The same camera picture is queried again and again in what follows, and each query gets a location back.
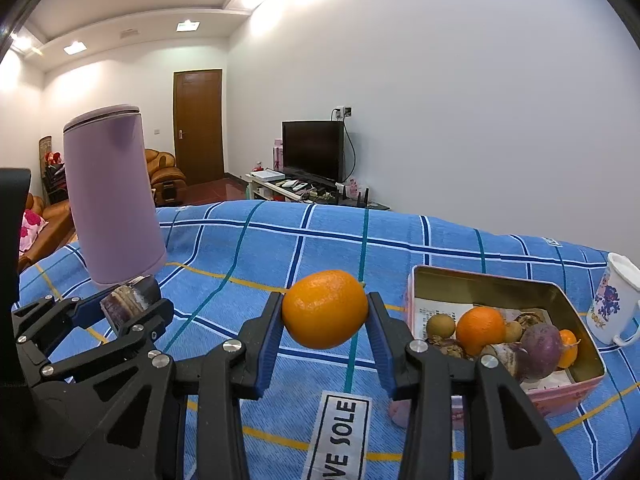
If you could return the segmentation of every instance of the orange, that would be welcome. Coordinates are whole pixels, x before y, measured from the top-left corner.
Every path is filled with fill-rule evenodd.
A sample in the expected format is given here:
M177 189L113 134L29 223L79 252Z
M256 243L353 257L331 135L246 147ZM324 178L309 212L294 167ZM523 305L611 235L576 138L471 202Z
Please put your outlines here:
M295 283L282 300L282 321L307 348L338 346L362 326L369 313L362 285L343 270L323 270Z
M578 340L576 339L575 334L571 332L571 330L567 329L560 331L560 339L562 339L564 345L574 345L562 352L560 362L558 363L558 368L568 368L575 363L575 360L578 357L578 345L576 344Z
M467 310L456 325L456 339L469 355L478 355L486 345L504 343L505 337L500 312L488 306Z

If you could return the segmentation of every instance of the pink cushion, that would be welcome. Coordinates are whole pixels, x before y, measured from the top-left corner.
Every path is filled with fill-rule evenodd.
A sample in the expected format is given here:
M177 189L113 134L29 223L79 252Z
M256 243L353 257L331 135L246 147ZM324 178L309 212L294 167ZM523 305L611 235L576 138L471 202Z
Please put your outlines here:
M31 209L25 209L20 228L20 256L28 251L47 222Z

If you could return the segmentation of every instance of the label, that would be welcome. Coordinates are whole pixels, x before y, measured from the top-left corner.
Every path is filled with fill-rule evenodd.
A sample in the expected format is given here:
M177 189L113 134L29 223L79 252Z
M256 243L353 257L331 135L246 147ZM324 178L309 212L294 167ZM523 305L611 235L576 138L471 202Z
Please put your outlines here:
M542 239L553 247L562 247L562 244L560 242L556 242L553 238L542 237Z
M301 480L360 480L365 475L370 397L322 392Z

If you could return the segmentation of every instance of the blue checkered bedsheet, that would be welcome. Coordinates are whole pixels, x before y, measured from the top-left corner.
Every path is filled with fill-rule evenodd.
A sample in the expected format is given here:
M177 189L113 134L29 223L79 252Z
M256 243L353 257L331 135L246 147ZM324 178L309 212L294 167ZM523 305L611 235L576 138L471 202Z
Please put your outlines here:
M380 292L392 316L402 317L411 268L427 264L554 282L585 313L606 266L606 253L544 238L505 235L438 218L363 209L256 201L162 208L158 219L168 263L156 278L175 318L157 343L180 360L206 353L258 316L272 290L324 269L342 269ZM96 290L82 251L70 244L20 277L20 302L50 294L87 297ZM52 360L112 340L105 320L75 329ZM583 479L604 478L640 428L640 344L601 348L608 373L577 410L550 418ZM260 401L242 404L252 479L300 478L323 390L349 381L350 343L328 351L302 348L284 333L271 387ZM404 430L387 415L364 329L355 348L351 391L373 398L366 478L398 474ZM185 478L196 478L197 397L190 400ZM453 436L452 478L463 477L462 434Z

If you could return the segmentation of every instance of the power outlet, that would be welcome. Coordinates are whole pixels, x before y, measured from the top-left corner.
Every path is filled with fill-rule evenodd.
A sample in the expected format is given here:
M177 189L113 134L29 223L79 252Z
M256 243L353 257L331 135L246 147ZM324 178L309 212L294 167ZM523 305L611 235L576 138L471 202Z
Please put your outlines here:
M335 119L337 121L343 121L344 118L351 117L351 107L350 106L338 106L335 109Z

